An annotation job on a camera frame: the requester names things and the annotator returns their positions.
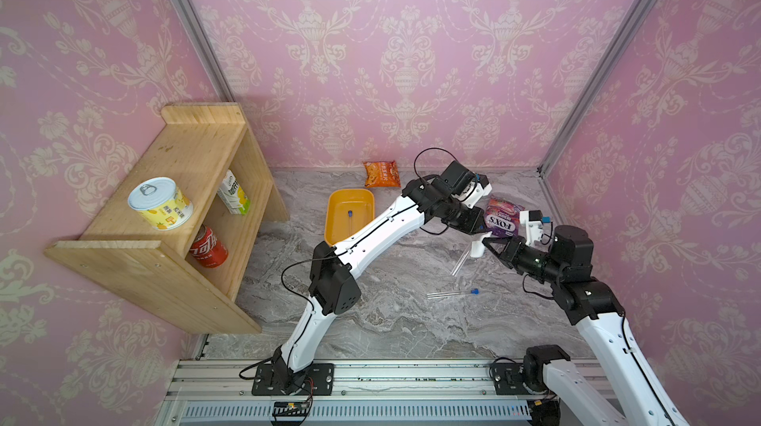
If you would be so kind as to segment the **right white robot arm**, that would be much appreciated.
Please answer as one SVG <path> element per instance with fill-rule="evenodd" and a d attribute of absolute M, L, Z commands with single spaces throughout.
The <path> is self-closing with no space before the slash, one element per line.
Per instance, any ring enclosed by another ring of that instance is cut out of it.
<path fill-rule="evenodd" d="M 520 236 L 483 235 L 472 257 L 493 254 L 505 267 L 547 283 L 552 300 L 587 342 L 620 404 L 613 407 L 578 372 L 556 345 L 527 349 L 522 365 L 524 386 L 558 398 L 585 425 L 684 425 L 687 420 L 659 382 L 641 352 L 612 289 L 592 275 L 594 243 L 578 227 L 561 225 L 547 251 Z"/>

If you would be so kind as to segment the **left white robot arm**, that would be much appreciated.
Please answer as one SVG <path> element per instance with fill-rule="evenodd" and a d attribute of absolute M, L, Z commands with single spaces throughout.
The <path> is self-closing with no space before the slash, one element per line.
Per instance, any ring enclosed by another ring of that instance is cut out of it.
<path fill-rule="evenodd" d="M 360 300 L 358 279 L 378 256 L 433 219 L 447 230 L 485 233 L 484 210 L 477 203 L 490 194 L 487 176 L 454 160 L 442 174 L 410 180 L 390 207 L 356 234 L 335 245 L 317 245 L 307 261 L 309 295 L 301 319 L 271 358 L 277 388 L 292 394 L 305 383 L 317 347 L 337 316 Z"/>

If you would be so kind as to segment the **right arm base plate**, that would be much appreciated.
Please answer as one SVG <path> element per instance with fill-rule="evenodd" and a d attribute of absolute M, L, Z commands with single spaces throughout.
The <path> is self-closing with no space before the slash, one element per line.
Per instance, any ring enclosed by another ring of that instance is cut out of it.
<path fill-rule="evenodd" d="M 497 359 L 489 364 L 489 377 L 498 396 L 532 394 L 523 382 L 522 364 Z"/>

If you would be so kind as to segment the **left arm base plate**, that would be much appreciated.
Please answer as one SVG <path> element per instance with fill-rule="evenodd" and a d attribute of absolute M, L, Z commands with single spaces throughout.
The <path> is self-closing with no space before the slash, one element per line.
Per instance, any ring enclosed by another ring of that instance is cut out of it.
<path fill-rule="evenodd" d="M 293 394 L 312 394 L 314 396 L 331 396 L 335 365 L 313 363 L 304 371 L 292 373 L 270 363 L 258 366 L 255 373 L 251 394 L 253 396 L 286 396 Z"/>

